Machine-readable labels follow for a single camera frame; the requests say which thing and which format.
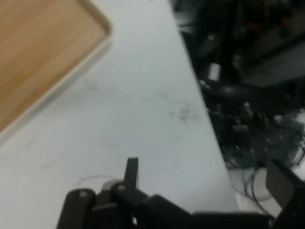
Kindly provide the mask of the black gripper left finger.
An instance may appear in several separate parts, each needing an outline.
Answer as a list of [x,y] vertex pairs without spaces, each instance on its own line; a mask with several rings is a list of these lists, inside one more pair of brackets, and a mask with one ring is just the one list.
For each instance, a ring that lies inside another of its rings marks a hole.
[[148,196],[137,187],[139,159],[127,159],[123,180],[95,193],[74,189],[65,198],[58,220],[59,229],[151,229],[153,223],[139,205]]

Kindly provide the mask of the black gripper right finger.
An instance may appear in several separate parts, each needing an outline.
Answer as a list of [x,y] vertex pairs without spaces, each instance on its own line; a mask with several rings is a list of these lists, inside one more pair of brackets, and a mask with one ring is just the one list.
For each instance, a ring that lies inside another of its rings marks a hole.
[[281,211],[272,229],[303,229],[305,227],[305,182],[278,160],[268,162],[266,188]]

